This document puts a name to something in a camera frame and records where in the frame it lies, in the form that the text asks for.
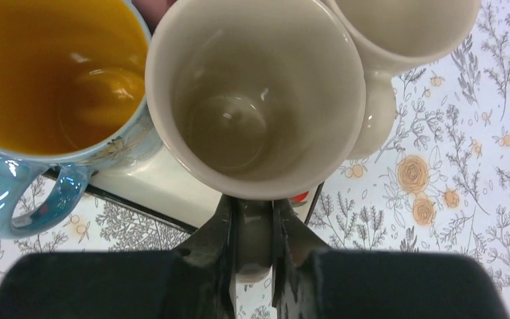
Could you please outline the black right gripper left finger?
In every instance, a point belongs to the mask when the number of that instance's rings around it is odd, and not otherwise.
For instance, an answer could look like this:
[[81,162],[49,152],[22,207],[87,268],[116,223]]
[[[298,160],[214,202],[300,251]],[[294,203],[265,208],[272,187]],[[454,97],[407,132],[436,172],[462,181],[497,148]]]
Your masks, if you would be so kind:
[[238,201],[171,250],[33,253],[0,284],[0,318],[234,318]]

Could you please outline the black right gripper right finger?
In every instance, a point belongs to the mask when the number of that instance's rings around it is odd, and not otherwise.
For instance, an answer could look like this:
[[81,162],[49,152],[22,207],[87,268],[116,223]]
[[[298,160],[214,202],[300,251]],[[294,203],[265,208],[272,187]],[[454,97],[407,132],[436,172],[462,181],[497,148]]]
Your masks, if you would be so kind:
[[273,204],[278,318],[507,318],[489,275],[469,257],[334,249],[285,199]]

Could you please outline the cream mug with handle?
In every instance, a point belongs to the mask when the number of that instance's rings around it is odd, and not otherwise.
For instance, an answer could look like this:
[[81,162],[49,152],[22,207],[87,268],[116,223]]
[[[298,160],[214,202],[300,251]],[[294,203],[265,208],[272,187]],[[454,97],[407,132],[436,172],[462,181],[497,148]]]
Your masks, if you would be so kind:
[[147,54],[147,104],[173,157],[240,201],[240,282],[271,267],[270,202],[325,181],[365,113],[355,44],[320,1],[177,1]]

